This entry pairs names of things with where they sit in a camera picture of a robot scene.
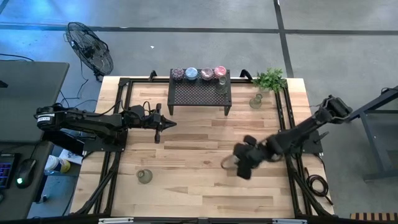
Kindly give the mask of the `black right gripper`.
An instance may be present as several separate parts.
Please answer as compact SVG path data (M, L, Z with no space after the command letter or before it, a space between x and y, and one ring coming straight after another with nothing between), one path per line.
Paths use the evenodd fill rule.
M252 170L257 168L261 162L272 159L274 152L266 144L258 143L253 136L246 135L243 143L234 145L232 160L239 160L237 165L228 167L228 170L236 170L237 176L249 180Z

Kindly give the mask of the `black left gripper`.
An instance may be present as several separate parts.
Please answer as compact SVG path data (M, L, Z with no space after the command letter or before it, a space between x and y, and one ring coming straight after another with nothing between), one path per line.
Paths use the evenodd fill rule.
M154 129L155 136L154 142L160 143L160 132L162 127L162 122L166 124L162 127L162 130L166 130L176 126L176 122L171 121L167 118L162 118L160 114L162 105L160 103L156 104L155 109L149 110L148 115L139 117L134 113L129 111L129 108L123 111L123 124L129 129Z

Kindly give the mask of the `clear glass candlestick holder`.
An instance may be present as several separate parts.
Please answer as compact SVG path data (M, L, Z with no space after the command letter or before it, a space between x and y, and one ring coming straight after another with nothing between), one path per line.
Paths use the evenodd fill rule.
M153 178L153 173L149 169L141 169L137 171L136 177L140 183L148 184Z
M253 109L259 109L262 105L262 95L260 93L256 94L254 98L251 98L249 105Z
M231 167L233 165L237 165L239 160L232 160L231 155L226 156L221 160L220 166L224 170L228 170L228 167Z
M217 94L224 95L228 91L227 78L225 76L219 77L215 88Z

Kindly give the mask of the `dark purple patterned candle tin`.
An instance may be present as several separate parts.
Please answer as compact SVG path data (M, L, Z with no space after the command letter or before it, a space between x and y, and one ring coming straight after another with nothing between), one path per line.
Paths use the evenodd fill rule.
M184 69L182 69L180 67L173 68L171 70L171 77L176 81L183 80L184 74L185 74Z

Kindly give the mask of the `maroon patterned candle tin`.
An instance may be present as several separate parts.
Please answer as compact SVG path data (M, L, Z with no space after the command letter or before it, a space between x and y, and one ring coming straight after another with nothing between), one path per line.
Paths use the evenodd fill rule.
M200 74L201 74L201 79L205 81L209 81L214 77L214 72L211 68L201 69Z

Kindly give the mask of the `black perforated metal shelf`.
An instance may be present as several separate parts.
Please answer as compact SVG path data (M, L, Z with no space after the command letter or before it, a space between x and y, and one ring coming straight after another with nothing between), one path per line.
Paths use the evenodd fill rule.
M167 99L170 115L174 114L175 106L222 106L224 108L224 115L227 116L229 114L232 107L229 70L227 70L225 76L227 78L228 91L224 95L217 94L215 90L218 78L213 78L209 81L202 80L200 75L201 69L198 69L196 80L187 80L184 74L184 79L179 81L171 77L171 70Z

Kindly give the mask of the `green plant in white pot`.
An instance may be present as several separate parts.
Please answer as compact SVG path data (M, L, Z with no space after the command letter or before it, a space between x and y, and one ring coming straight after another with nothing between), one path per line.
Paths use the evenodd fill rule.
M251 82L260 90L280 92L287 86L287 81L282 78L282 74L281 68L267 68L266 72L257 72L257 77Z

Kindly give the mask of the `white paper sheet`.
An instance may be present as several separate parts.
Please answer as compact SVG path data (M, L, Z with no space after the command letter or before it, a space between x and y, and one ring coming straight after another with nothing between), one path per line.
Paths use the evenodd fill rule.
M71 151L68 151L66 149L63 149L62 152L59 155L59 158L65 159L69 162L72 162L74 164L82 164L83 156L79 156L77 154L72 153Z

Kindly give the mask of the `black floor fan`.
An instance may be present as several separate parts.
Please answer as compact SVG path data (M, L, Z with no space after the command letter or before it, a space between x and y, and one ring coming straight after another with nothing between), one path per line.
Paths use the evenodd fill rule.
M88 26L81 22L69 22L65 31L67 42L80 60L93 71L97 82L110 75L114 63L109 46Z

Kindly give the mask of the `white and yellow canister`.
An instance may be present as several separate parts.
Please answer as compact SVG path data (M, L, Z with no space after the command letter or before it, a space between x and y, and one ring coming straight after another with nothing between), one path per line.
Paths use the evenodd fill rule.
M49 172L66 173L69 171L70 167L71 165L69 161L53 155L49 155L45 165L45 170Z

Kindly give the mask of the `dark grey desk top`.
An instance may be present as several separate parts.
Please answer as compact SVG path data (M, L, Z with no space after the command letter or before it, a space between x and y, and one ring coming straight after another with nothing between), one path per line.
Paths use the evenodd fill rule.
M70 65L65 62L0 61L0 142L37 142L37 108L54 104Z
M53 144L48 141L33 144L0 144L0 154L16 154L17 160L12 165L11 181L7 189L0 189L4 199L0 202L0 221L25 219L32 203L36 200L44 176L44 167L51 154ZM26 159L36 163L32 171L32 180L28 187L17 186L18 169Z

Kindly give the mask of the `striped wooden board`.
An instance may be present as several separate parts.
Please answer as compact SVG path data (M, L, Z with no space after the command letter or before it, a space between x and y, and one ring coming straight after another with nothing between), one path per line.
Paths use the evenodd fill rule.
M351 213L350 219L398 223L398 213Z

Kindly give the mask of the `black computer mouse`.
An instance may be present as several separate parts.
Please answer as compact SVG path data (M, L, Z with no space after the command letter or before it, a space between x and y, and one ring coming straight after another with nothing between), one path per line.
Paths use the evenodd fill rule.
M35 159L25 159L17 170L16 186L19 189L27 188L34 179Z

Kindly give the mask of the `black backlit keyboard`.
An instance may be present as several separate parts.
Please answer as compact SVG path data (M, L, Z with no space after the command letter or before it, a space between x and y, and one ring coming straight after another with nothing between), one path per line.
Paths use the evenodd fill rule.
M0 154L0 189L9 188L16 159L16 154Z

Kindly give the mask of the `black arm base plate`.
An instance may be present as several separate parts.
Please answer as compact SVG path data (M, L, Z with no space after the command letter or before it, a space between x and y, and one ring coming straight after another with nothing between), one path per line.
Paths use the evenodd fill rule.
M99 134L94 139L87 140L83 150L88 152L122 152L126 148L128 130L122 129L111 135Z
M306 153L306 154L319 154L323 152L321 140L329 132L319 133L318 131L313 131L308 135L298 138L293 141L289 147L284 151L289 154L296 153Z

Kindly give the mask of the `white metal bracket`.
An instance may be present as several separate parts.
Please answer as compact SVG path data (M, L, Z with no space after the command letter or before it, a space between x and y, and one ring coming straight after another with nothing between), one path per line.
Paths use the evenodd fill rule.
M100 218L98 224L132 224L133 217Z
M308 222L301 219L274 218L272 224L308 224Z

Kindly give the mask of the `black metal table frame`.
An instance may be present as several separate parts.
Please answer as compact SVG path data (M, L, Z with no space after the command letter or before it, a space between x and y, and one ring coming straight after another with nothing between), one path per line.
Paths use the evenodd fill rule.
M264 139L278 132L275 95L263 93L262 105L249 100L259 93L251 82L234 78L232 107L177 106L170 115L168 83L130 84L130 102L162 105L176 126L162 132L160 143L148 129L129 131L116 177L111 215L114 217L292 218L294 209L285 162L265 162L250 180L221 168L237 142L246 135ZM136 173L149 169L148 184Z

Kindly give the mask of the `black metal cart frame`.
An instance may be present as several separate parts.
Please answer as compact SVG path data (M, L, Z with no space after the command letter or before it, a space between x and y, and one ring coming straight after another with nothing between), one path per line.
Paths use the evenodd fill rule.
M376 171L365 181L398 177L398 86L384 88L380 96L365 105L360 118L376 162Z

